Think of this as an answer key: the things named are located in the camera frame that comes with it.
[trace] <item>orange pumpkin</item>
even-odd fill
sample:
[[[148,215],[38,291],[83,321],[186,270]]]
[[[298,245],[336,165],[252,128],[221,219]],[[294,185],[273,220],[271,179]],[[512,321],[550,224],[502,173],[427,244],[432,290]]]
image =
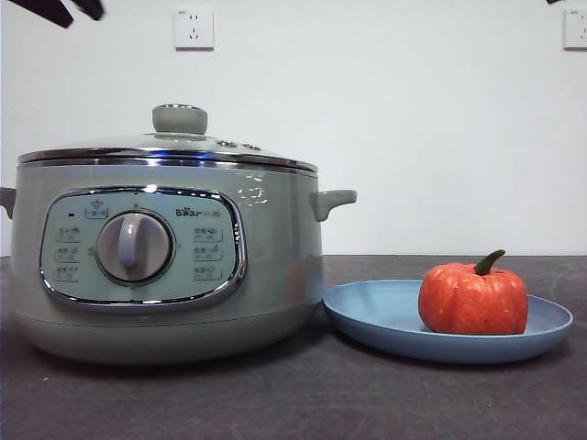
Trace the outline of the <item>orange pumpkin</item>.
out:
[[[505,251],[496,250],[479,264],[449,263],[426,275],[418,312],[435,332],[458,335],[514,335],[526,329],[528,302],[522,279],[493,268]]]

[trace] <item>glass lid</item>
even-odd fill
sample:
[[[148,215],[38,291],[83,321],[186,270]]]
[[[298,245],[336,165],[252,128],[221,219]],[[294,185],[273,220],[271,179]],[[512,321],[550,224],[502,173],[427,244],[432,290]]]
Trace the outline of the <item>glass lid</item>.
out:
[[[317,167],[311,163],[287,159],[255,145],[205,136],[207,123],[207,112],[201,108],[188,104],[159,105],[153,108],[155,133],[76,142],[61,148],[24,154],[18,158],[18,163],[146,158],[255,163],[317,172]]]

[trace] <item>pumpkin stem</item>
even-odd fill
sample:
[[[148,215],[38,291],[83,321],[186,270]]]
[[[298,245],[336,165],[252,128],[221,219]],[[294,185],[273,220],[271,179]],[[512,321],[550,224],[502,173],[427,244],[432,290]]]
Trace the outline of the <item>pumpkin stem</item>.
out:
[[[504,254],[505,251],[503,249],[492,252],[475,266],[475,273],[477,275],[487,275],[491,271],[493,263]]]

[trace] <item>gray table surface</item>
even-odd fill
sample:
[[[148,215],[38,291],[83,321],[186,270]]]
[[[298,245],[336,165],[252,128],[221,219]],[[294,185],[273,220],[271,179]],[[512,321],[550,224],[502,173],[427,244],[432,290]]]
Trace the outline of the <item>gray table surface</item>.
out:
[[[422,278],[436,264],[475,259],[331,256],[325,281]],[[2,438],[587,438],[587,257],[504,257],[498,266],[573,312],[563,344],[512,364],[429,363],[354,342],[320,308],[301,331],[253,353],[117,368],[32,348],[3,307]]]

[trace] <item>wall outlet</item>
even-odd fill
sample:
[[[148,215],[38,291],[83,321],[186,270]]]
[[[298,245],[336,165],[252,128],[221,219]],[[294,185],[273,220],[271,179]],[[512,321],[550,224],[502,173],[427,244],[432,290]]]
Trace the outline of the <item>wall outlet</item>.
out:
[[[214,48],[214,9],[179,9],[173,15],[173,42],[176,49]]]
[[[587,50],[587,9],[565,11],[562,45],[565,50]]]

